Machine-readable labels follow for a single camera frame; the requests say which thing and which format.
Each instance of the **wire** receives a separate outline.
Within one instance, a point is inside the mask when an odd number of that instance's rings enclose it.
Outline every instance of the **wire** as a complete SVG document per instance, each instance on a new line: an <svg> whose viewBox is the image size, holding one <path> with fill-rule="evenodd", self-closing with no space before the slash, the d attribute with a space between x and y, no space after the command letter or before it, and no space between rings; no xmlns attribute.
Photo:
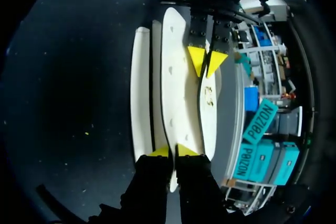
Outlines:
<svg viewBox="0 0 336 224"><path fill-rule="evenodd" d="M236 14L237 16L240 16L240 17L242 17L242 18L249 19L249 20L253 21L254 23L256 23L257 25L260 25L260 24L261 24L261 21L260 21L260 20L258 20L258 19L256 19L256 18L253 18L253 17L251 17L250 15L247 15L247 14L245 14L245 13L241 13L241 12L238 12L238 11L236 11L236 10L231 10L231 9L227 9L227 8L225 8L224 10L226 10L226 11L228 11L228 12L232 12L232 13L234 13L234 14Z"/></svg>
<svg viewBox="0 0 336 224"><path fill-rule="evenodd" d="M242 7L242 5L239 3L239 7L240 7L240 9L242 9L243 10L243 13L245 13L246 14L246 12L245 12L245 10L243 9L243 7Z"/></svg>

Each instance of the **black mat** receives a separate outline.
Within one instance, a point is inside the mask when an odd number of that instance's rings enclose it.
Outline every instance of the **black mat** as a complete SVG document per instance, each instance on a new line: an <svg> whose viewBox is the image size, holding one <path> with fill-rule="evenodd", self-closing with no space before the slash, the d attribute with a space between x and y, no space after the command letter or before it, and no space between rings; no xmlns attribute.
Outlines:
<svg viewBox="0 0 336 224"><path fill-rule="evenodd" d="M48 219L38 198L45 184L87 220L98 205L119 207L134 174L130 68L135 29L163 19L157 0L38 0L20 25L3 73L6 148L24 193ZM178 8L188 19L188 9ZM222 179L235 111L233 59L222 66L213 172ZM179 223L177 192L167 223Z"/></svg>

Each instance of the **yellow triangle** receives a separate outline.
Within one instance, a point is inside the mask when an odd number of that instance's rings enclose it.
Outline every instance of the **yellow triangle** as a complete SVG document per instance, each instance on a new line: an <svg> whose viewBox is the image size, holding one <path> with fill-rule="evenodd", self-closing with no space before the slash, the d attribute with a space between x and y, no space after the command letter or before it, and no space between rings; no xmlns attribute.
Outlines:
<svg viewBox="0 0 336 224"><path fill-rule="evenodd" d="M163 157L168 157L169 153L169 147L166 145L165 147L162 147L160 149L157 149L155 152L152 152L148 156L156 157L156 156L163 156Z"/></svg>
<svg viewBox="0 0 336 224"><path fill-rule="evenodd" d="M227 54L221 52L212 51L210 57L210 64L208 68L207 78L209 78L220 67L223 61L228 57Z"/></svg>
<svg viewBox="0 0 336 224"><path fill-rule="evenodd" d="M188 149L187 147L185 147L182 144L177 144L177 148L178 148L178 156L185 156L185 155L189 155L189 156L198 156L199 154L197 154L196 152L193 152L191 149Z"/></svg>
<svg viewBox="0 0 336 224"><path fill-rule="evenodd" d="M201 71L202 71L202 65L203 65L203 60L204 60L204 53L205 49L204 48L199 48L199 47L188 47L188 51L191 56L191 60L193 61L196 74L198 77L201 76Z"/></svg>

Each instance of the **teal label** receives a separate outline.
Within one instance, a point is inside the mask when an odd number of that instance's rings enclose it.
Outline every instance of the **teal label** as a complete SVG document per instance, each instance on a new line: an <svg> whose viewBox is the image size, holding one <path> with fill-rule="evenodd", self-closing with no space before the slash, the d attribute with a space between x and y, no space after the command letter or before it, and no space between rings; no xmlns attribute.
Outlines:
<svg viewBox="0 0 336 224"><path fill-rule="evenodd" d="M240 146L238 161L233 177L247 180L256 154L256 147L250 144Z"/></svg>
<svg viewBox="0 0 336 224"><path fill-rule="evenodd" d="M243 134L243 138L251 144L258 144L274 119L278 107L267 99L263 99L261 105L249 126Z"/></svg>

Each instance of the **black bolt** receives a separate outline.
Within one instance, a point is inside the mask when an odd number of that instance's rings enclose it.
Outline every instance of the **black bolt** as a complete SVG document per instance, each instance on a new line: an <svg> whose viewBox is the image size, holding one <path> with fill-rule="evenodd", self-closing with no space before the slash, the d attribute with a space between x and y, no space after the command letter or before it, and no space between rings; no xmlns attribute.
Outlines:
<svg viewBox="0 0 336 224"><path fill-rule="evenodd" d="M292 214L294 212L295 212L295 207L294 206L287 207L287 213Z"/></svg>

